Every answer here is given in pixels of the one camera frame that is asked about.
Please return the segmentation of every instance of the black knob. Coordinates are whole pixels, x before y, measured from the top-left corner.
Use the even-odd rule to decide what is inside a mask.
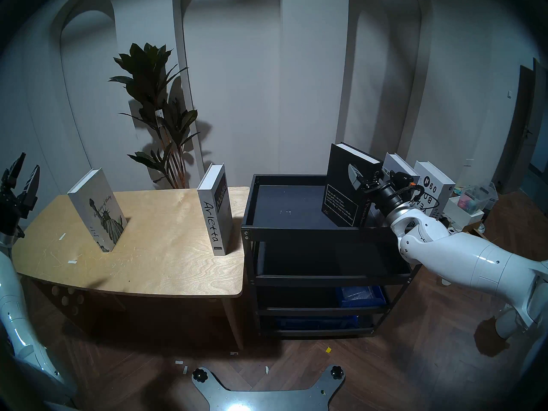
[[[201,368],[196,368],[192,373],[192,377],[194,377],[194,380],[204,383],[207,380],[207,373]]]
[[[340,368],[339,366],[334,366],[332,369],[331,369],[331,375],[333,376],[333,378],[335,380],[340,380],[343,378],[343,369]]]

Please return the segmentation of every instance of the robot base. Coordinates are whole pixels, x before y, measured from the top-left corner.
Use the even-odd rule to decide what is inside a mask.
[[[341,367],[329,366],[306,390],[242,392],[225,389],[207,368],[192,373],[192,382],[209,402],[209,409],[219,411],[328,411],[329,400],[344,379]]]

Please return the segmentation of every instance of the statue of liberty illustration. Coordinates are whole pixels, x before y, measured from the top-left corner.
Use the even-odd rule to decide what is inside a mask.
[[[120,238],[120,235],[122,235],[122,231],[124,231],[124,227],[122,226],[122,217],[120,217],[120,221],[111,218],[109,215],[109,210],[106,207],[103,210],[103,213],[101,213],[95,207],[95,203],[92,199],[89,199],[89,205],[93,208],[93,211],[95,211],[95,216],[101,220],[101,225],[109,234],[110,240],[116,244]]]

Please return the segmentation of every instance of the white book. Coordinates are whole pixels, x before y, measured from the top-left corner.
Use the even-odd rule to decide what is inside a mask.
[[[405,174],[411,175],[413,177],[413,182],[415,184],[418,184],[419,182],[419,174],[415,172],[415,170],[409,166],[409,164],[403,160],[401,157],[399,157],[397,154],[386,154],[383,162],[383,173],[390,177],[390,171],[393,170],[394,172],[404,172]]]
[[[101,168],[89,171],[68,192],[72,204],[93,240],[111,252],[127,221]]]
[[[414,169],[419,174],[417,184],[424,187],[424,194],[417,206],[426,216],[439,219],[453,193],[455,182],[430,162],[416,161]]]
[[[225,164],[210,165],[198,185],[198,197],[215,256],[227,253],[232,231],[232,210],[226,185]]]

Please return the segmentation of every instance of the potted plant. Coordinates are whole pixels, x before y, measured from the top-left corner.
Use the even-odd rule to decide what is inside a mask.
[[[121,113],[130,116],[138,121],[147,124],[158,135],[162,144],[163,155],[157,149],[147,154],[142,151],[135,152],[135,155],[128,155],[136,162],[142,163],[148,168],[159,171],[162,176],[154,182],[166,178],[174,189],[186,187],[185,161],[183,159],[183,146],[193,136],[189,135],[190,125],[198,117],[197,110],[182,110],[177,99],[168,102],[165,89],[178,74],[188,69],[185,67],[170,76],[177,65],[165,73],[171,50],[166,50],[165,45],[157,48],[146,43],[141,49],[137,44],[132,44],[129,54],[120,54],[114,61],[129,76],[113,76],[109,82],[124,84],[128,94],[141,104],[139,109],[140,117]]]

